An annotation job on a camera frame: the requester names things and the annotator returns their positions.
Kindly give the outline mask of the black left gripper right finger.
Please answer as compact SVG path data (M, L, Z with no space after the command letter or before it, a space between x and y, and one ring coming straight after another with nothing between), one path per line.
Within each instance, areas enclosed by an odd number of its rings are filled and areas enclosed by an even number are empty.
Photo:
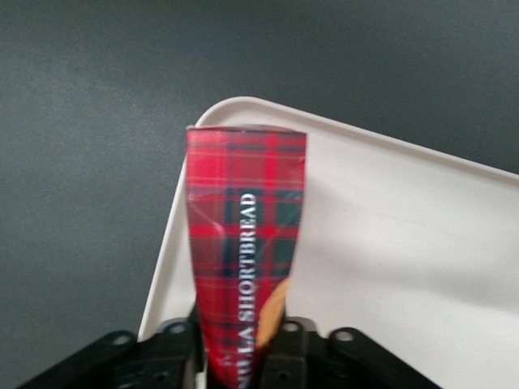
M326 341L309 318L282 321L268 346L260 388L324 388Z

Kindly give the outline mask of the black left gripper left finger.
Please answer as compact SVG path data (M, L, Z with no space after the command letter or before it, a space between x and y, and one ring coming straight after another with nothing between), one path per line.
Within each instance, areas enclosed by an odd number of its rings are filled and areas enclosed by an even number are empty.
M204 348L197 320L166 321L139 348L144 359L142 388L197 387L197 375L204 369Z

